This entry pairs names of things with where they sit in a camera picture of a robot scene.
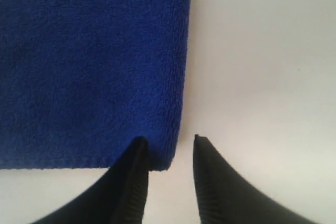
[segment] microfiber towel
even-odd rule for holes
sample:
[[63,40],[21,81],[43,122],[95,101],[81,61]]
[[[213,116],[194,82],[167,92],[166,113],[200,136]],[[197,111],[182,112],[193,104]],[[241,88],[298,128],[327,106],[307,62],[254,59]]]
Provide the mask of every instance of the microfiber towel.
[[0,168],[174,156],[190,0],[0,0]]

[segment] white table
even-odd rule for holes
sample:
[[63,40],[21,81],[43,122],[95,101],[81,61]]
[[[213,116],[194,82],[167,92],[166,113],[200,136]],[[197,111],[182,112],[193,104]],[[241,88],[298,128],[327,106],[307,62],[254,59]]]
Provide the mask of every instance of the white table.
[[[336,223],[335,124],[336,0],[192,0],[180,142],[150,175],[144,224],[199,223],[195,133],[268,196]],[[1,171],[0,223],[39,218],[104,171]]]

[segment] blue cloth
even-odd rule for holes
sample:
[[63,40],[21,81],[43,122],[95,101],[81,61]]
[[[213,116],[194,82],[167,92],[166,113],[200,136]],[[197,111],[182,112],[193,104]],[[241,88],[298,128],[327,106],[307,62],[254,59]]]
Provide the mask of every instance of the blue cloth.
[[0,0],[0,168],[174,156],[190,0]]

